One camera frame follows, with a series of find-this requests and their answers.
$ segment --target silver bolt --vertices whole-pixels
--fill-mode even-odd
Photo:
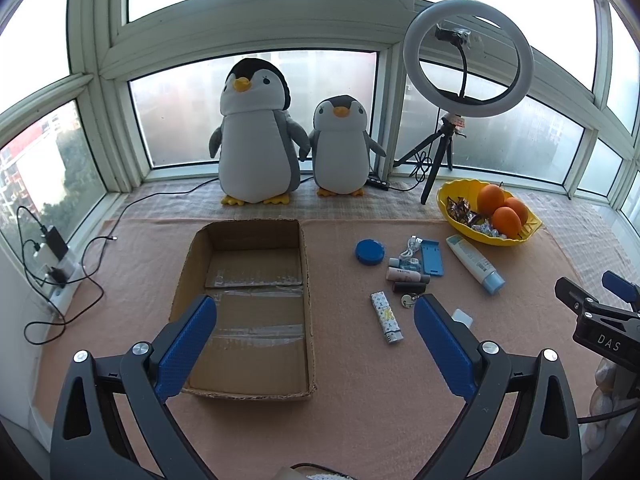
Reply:
[[[81,363],[88,357],[89,357],[89,352],[87,352],[86,350],[81,350],[79,352],[76,352],[76,355],[74,355],[74,361],[76,363]]]
[[[482,350],[484,350],[488,354],[497,354],[498,350],[500,350],[500,347],[493,341],[485,341],[484,343],[482,343]]]
[[[547,361],[555,361],[556,359],[558,359],[558,354],[556,354],[556,352],[554,352],[551,348],[547,348],[544,352],[542,352],[542,355]]]
[[[146,354],[149,351],[149,345],[146,343],[136,343],[133,345],[132,352],[135,355]]]

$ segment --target orange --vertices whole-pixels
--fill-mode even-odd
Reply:
[[[504,205],[504,193],[499,186],[487,184],[478,192],[476,199],[478,212],[482,216],[489,217],[494,211]]]
[[[518,218],[522,225],[527,223],[527,219],[529,219],[529,209],[522,203],[522,200],[518,200],[514,196],[510,196],[504,199],[504,205],[510,207],[516,212]]]
[[[498,229],[500,234],[512,239],[516,239],[520,229],[522,229],[520,218],[510,207],[499,207],[496,209],[494,215],[491,217],[491,225],[494,229]]]

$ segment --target white patterned power bank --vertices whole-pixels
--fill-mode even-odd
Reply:
[[[373,303],[373,308],[376,309],[376,313],[378,314],[378,319],[380,320],[380,325],[382,325],[382,331],[385,333],[386,341],[388,343],[395,343],[396,341],[404,339],[400,332],[398,322],[396,321],[396,316],[394,316],[389,302],[386,300],[385,293],[374,292],[371,295],[371,303]]]

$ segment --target small penguin plush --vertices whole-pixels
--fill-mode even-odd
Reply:
[[[369,150],[386,156],[382,146],[367,133],[364,107],[350,95],[331,97],[316,107],[309,143],[319,196],[364,194]],[[307,154],[308,150],[300,147],[300,159]]]
[[[226,77],[220,97],[222,124],[209,139],[211,158],[220,151],[223,204],[288,204],[300,185],[300,167],[292,140],[308,150],[302,126],[285,112],[289,87],[268,61],[244,58]]]

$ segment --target penguin beak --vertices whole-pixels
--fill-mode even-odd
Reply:
[[[346,106],[337,106],[334,108],[334,115],[336,117],[344,118],[349,115],[349,109]]]
[[[234,81],[234,89],[236,92],[244,92],[251,88],[251,81],[245,77],[239,77]]]

